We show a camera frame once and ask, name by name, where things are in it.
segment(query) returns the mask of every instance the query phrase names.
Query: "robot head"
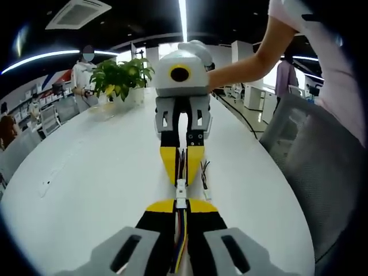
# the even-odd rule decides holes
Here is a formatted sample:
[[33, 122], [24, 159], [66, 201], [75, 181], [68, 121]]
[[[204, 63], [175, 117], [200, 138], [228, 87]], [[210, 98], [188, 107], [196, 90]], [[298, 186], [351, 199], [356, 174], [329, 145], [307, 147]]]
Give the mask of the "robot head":
[[158, 96], [207, 95], [209, 80], [202, 58], [206, 56], [212, 62], [209, 52], [196, 43], [180, 43], [178, 48], [160, 59], [156, 67], [154, 85]]

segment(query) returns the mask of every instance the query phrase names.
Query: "white table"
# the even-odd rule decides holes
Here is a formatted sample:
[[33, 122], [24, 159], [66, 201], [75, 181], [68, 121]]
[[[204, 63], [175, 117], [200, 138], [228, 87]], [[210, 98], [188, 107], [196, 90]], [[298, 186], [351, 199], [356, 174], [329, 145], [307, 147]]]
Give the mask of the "white table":
[[[213, 205], [228, 227], [239, 227], [265, 247], [274, 265], [312, 275], [311, 236], [289, 184], [252, 133], [214, 98], [211, 113], [205, 147]], [[134, 227], [148, 205], [175, 197], [154, 115], [152, 92], [143, 107], [106, 121], [87, 110], [21, 164], [1, 207], [21, 249], [43, 273], [79, 267], [94, 247]], [[181, 133], [185, 129], [181, 121]], [[200, 177], [188, 194], [204, 198]]]

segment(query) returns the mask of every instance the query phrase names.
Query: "chair backrest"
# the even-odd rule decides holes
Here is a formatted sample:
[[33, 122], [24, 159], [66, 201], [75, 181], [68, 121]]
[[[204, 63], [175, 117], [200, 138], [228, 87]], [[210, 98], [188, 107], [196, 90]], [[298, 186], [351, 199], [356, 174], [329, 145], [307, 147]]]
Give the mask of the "chair backrest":
[[282, 97], [260, 142], [302, 207], [322, 270], [357, 206], [365, 149], [331, 113], [292, 94]]
[[74, 97], [67, 97], [55, 102], [55, 108], [62, 124], [79, 114]]
[[9, 183], [23, 160], [41, 142], [41, 137], [30, 128], [20, 133], [0, 155], [0, 173]]
[[56, 110], [53, 105], [41, 111], [42, 130], [46, 136], [60, 127], [58, 118], [56, 117]]
[[297, 86], [289, 85], [290, 94], [305, 98], [305, 91]]

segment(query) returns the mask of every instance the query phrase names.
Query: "potted plant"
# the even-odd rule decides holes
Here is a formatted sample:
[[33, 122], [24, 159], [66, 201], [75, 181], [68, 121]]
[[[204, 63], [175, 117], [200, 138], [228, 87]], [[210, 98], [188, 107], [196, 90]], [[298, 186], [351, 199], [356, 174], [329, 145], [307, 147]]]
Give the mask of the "potted plant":
[[106, 93], [107, 97], [114, 95], [125, 101], [132, 89], [145, 86], [144, 76], [152, 80], [151, 74], [155, 71], [150, 66], [144, 68], [145, 62], [149, 65], [147, 59], [132, 59], [119, 64], [113, 60], [106, 60], [97, 65], [91, 76], [97, 97], [101, 93]]

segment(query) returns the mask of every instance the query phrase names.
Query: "purple shirt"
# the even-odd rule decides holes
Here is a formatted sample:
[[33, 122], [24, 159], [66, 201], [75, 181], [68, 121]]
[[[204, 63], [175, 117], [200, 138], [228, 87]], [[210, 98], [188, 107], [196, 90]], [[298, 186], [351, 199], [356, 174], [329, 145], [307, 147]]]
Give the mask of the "purple shirt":
[[316, 104], [334, 115], [365, 147], [365, 121], [358, 84], [337, 36], [320, 22], [305, 21], [312, 12], [301, 0], [270, 0], [269, 15], [301, 32], [317, 54], [324, 85]]
[[289, 93], [289, 85], [298, 86], [297, 74], [295, 73], [294, 66], [283, 60], [277, 67], [276, 96], [281, 98]]

